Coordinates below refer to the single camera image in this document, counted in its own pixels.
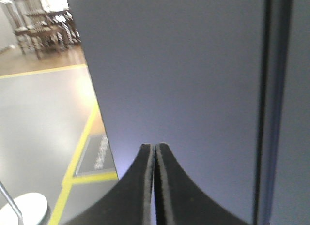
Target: white round base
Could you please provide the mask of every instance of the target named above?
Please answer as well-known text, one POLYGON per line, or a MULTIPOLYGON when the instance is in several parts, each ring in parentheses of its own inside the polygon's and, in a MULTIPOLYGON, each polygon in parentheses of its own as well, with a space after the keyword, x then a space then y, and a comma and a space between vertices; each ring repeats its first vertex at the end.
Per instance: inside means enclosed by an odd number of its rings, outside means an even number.
MULTIPOLYGON (((23 214, 24 225, 39 225, 47 213, 47 199, 42 194, 24 194, 14 202, 23 214)), ((0 210, 0 225, 18 225, 18 217, 8 203, 0 210)))

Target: gray floor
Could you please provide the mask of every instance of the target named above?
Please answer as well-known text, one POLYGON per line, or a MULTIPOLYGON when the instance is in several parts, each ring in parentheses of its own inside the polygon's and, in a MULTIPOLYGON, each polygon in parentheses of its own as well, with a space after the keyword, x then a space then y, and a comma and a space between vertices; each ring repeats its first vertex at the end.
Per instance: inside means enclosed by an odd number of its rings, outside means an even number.
MULTIPOLYGON (((54 209, 94 101, 86 68, 0 78, 0 180, 12 197, 39 192, 54 209)), ((63 220, 81 213, 114 183, 74 187, 63 220), (75 195, 88 198, 84 206, 70 204, 79 200, 75 195)), ((5 203, 0 196, 0 207, 5 203)))

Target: gray door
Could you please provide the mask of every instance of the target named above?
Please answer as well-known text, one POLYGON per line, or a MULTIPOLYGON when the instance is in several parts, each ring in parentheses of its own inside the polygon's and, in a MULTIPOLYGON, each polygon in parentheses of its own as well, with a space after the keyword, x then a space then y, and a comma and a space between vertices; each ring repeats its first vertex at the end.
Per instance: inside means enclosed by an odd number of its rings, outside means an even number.
POLYGON ((294 0, 271 225, 310 224, 310 0, 294 0))
POLYGON ((264 0, 69 0, 121 177, 167 142, 251 223, 264 0))

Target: white wall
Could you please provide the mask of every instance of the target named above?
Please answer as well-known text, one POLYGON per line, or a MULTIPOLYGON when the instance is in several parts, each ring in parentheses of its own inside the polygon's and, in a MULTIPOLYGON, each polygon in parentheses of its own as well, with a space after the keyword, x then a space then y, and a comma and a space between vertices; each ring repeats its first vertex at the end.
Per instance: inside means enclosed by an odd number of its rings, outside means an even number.
POLYGON ((15 44, 16 38, 3 9, 0 7, 0 50, 15 44))

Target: yellow tape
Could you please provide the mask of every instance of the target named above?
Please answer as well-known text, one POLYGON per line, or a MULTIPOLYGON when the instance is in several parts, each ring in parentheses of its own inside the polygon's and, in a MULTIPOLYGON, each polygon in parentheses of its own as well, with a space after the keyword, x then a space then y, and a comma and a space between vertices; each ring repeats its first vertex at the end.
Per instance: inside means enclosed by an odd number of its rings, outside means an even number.
POLYGON ((58 223, 62 217, 64 207, 67 203, 68 197, 70 195, 70 191, 72 189, 71 178, 73 177, 73 173, 77 167, 79 158, 82 154, 83 148, 85 146, 87 137, 88 137, 90 130, 92 128, 92 124, 94 122, 94 118, 95 118, 95 115, 96 115, 98 109, 99 109, 98 103, 95 102, 95 105, 93 106, 92 112, 91 112, 91 114, 90 114, 90 116, 86 122, 85 128, 84 128, 83 133, 81 135, 81 138, 78 142, 77 149, 73 155, 71 163, 69 164, 69 167, 68 167, 68 169, 65 173, 65 176, 62 180, 62 190, 60 192, 60 195, 58 197, 58 200, 56 202, 55 208, 53 210, 53 213, 51 215, 51 218, 49 220, 48 225, 58 225, 58 223))
POLYGON ((66 206, 68 197, 70 195, 71 188, 71 184, 62 186, 62 191, 59 194, 56 206, 53 210, 48 225, 58 225, 60 218, 62 217, 64 207, 66 206))
POLYGON ((43 69, 43 70, 37 70, 37 71, 31 71, 31 72, 25 72, 25 73, 3 75, 3 76, 0 76, 0 79, 17 77, 17 76, 28 76, 28 75, 35 75, 35 74, 44 74, 44 73, 51 73, 51 72, 70 70, 70 69, 78 69, 78 68, 85 68, 85 67, 87 67, 86 64, 76 64, 76 65, 69 65, 69 66, 52 68, 52 69, 43 69))
POLYGON ((102 174, 93 174, 93 175, 86 175, 81 177, 74 177, 71 179, 71 183, 73 185, 76 184, 85 184, 85 183, 93 183, 98 181, 104 181, 104 180, 117 180, 117 174, 116 172, 108 172, 108 173, 102 173, 102 174))
POLYGON ((92 129, 93 122, 95 120, 96 114, 98 113, 98 110, 99 110, 99 106, 98 106, 98 103, 96 102, 95 105, 93 106, 93 110, 91 112, 91 115, 88 118, 88 121, 87 121, 86 126, 84 128, 84 131, 82 133, 82 136, 79 140, 77 149, 76 149, 75 153, 73 154, 73 157, 71 159, 71 163, 69 164, 68 169, 65 173, 65 176, 62 180, 62 185, 64 185, 65 181, 70 181, 70 179, 74 175, 74 172, 77 168, 79 159, 82 155, 83 149, 85 147, 85 143, 86 143, 87 138, 88 138, 90 131, 92 129))

